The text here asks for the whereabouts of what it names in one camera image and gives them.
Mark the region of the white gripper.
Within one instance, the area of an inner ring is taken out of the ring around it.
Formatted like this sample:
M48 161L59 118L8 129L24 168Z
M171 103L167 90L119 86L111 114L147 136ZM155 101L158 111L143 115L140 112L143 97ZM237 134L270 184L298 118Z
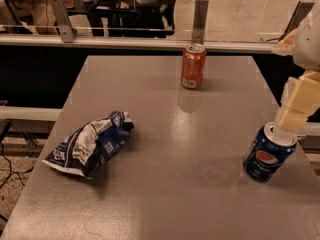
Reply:
M293 55L294 63L307 70L299 78L288 78L283 89L281 106L275 116L277 127L296 133L320 108L319 1L300 22L297 30L292 30L271 52L280 56Z

